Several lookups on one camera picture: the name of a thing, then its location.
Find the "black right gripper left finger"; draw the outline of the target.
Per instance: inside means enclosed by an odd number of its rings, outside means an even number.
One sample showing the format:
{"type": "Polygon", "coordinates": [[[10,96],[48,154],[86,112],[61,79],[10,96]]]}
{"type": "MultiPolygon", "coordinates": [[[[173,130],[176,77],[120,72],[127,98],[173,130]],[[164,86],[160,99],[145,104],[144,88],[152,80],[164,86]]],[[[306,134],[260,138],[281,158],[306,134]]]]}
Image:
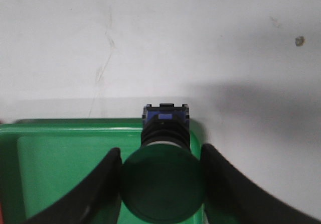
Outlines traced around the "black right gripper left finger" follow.
{"type": "Polygon", "coordinates": [[[103,211],[103,223],[117,223],[122,159],[112,148],[71,191],[24,223],[91,223],[103,211]]]}

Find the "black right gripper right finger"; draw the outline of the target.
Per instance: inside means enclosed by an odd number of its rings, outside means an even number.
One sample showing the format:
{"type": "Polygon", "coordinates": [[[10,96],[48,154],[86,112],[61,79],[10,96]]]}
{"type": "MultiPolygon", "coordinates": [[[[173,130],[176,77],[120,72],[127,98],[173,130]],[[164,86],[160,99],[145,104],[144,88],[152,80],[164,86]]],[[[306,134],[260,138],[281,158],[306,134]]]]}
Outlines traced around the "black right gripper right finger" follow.
{"type": "Polygon", "coordinates": [[[320,223],[260,188],[211,144],[202,145],[201,164],[209,223],[320,223]]]}

